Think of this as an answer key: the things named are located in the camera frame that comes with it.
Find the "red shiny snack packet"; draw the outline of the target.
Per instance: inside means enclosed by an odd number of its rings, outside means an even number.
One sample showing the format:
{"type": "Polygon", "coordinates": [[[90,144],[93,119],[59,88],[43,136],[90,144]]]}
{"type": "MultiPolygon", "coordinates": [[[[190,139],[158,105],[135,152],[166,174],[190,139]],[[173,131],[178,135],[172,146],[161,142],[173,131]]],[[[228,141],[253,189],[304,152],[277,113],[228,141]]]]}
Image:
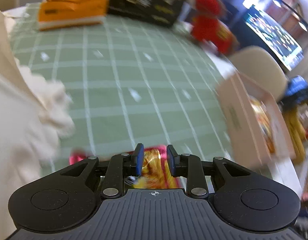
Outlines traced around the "red shiny snack packet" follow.
{"type": "MultiPolygon", "coordinates": [[[[91,155],[84,150],[73,150],[70,154],[69,164],[76,164],[91,155]]],[[[170,174],[167,162],[165,145],[158,145],[144,149],[142,175],[139,177],[129,176],[124,181],[127,189],[181,189],[182,185],[178,178],[170,174]]]]}

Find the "yellow guoba snack bag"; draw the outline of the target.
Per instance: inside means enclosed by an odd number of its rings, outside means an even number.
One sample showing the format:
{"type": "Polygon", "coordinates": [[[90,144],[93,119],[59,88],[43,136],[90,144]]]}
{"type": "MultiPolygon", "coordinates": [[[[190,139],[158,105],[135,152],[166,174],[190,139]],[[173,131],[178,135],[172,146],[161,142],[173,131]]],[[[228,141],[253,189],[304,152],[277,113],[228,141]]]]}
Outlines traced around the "yellow guoba snack bag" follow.
{"type": "Polygon", "coordinates": [[[256,119],[262,131],[262,136],[264,137],[268,151],[271,154],[275,154],[276,151],[275,145],[273,143],[271,121],[270,116],[266,111],[265,104],[262,101],[257,100],[253,96],[249,97],[249,101],[256,115],[256,119]]]}

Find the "pink cardboard box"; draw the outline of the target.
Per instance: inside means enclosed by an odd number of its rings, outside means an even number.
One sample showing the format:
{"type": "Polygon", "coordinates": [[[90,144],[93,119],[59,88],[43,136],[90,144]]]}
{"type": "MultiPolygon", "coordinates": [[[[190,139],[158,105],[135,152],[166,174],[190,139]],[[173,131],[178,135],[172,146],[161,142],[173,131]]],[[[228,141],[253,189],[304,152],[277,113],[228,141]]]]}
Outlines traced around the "pink cardboard box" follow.
{"type": "Polygon", "coordinates": [[[239,165],[258,168],[295,156],[290,134],[270,92],[246,75],[234,71],[216,89],[231,140],[232,158],[239,165]],[[270,116],[275,154],[268,151],[256,115],[249,101],[253,96],[265,104],[270,116]]]}

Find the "green checked tablecloth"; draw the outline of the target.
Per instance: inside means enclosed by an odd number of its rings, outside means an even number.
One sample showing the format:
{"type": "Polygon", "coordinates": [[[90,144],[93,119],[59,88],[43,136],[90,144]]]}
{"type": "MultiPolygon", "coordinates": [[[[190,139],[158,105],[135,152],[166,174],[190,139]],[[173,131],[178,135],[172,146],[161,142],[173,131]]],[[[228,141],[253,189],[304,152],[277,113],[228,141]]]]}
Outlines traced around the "green checked tablecloth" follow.
{"type": "Polygon", "coordinates": [[[38,8],[22,8],[12,51],[33,73],[64,84],[76,127],[44,174],[67,166],[76,148],[107,159],[138,143],[172,144],[203,160],[230,158],[216,92],[228,61],[193,45],[179,27],[113,15],[100,25],[39,31],[38,8]]]}

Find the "cream cloth bag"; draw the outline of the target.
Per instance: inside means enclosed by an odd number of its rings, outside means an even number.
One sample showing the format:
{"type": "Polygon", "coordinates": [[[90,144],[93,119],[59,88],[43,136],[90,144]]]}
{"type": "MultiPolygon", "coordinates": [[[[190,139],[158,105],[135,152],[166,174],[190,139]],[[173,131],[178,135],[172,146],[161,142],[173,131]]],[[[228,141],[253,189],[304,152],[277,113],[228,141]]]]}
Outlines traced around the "cream cloth bag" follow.
{"type": "Polygon", "coordinates": [[[15,231],[8,200],[56,158],[60,138],[74,133],[70,98],[60,81],[48,81],[13,56],[0,11],[0,239],[15,231]]]}

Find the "beige chair right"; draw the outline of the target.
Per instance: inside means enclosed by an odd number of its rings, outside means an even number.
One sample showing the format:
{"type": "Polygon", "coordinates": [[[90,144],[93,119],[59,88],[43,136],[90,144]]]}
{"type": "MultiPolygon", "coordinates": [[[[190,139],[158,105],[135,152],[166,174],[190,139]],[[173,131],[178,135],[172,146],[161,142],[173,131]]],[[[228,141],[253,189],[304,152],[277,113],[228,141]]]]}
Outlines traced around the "beige chair right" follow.
{"type": "Polygon", "coordinates": [[[277,102],[283,98],[288,78],[265,49],[248,46],[229,56],[229,61],[239,72],[270,92],[277,102]]]}

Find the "yellow chair with blue cloth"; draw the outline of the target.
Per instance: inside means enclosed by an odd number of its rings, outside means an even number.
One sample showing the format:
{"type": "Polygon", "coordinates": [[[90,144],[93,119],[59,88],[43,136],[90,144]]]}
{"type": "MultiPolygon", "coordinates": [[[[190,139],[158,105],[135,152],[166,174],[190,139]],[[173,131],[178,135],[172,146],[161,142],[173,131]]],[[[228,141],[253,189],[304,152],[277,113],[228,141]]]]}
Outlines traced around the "yellow chair with blue cloth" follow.
{"type": "Polygon", "coordinates": [[[305,161],[306,152],[303,143],[308,140],[308,129],[304,128],[300,116],[300,107],[308,106],[307,81],[299,75],[291,78],[279,104],[295,151],[292,163],[299,165],[305,161]]]}

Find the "red plush horse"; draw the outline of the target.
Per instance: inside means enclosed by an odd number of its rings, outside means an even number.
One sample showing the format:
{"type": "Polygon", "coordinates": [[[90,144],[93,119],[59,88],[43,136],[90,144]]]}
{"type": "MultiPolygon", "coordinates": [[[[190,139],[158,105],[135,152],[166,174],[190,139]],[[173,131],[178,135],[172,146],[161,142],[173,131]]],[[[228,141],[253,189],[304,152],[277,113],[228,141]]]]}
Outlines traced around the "red plush horse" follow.
{"type": "Polygon", "coordinates": [[[221,18],[226,15],[222,0],[191,0],[196,10],[190,35],[193,42],[211,42],[220,54],[229,56],[236,51],[239,42],[221,18]]]}

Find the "fish tank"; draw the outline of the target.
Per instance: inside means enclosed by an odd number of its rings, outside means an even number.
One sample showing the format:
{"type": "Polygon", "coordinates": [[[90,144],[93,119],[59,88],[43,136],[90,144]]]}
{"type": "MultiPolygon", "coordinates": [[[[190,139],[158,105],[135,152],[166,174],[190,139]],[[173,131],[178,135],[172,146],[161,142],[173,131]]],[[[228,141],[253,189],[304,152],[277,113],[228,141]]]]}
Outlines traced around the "fish tank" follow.
{"type": "Polygon", "coordinates": [[[298,42],[271,16],[255,5],[247,10],[244,23],[287,71],[293,70],[304,58],[298,42]]]}

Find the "orange tissue box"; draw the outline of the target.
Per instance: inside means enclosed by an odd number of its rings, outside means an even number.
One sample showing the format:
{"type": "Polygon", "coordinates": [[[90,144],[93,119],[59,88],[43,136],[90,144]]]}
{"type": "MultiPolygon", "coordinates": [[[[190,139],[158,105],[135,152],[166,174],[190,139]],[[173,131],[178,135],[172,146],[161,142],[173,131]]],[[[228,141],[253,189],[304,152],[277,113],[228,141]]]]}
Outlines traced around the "orange tissue box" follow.
{"type": "Polygon", "coordinates": [[[42,0],[38,27],[49,30],[80,25],[101,24],[109,0],[42,0]]]}

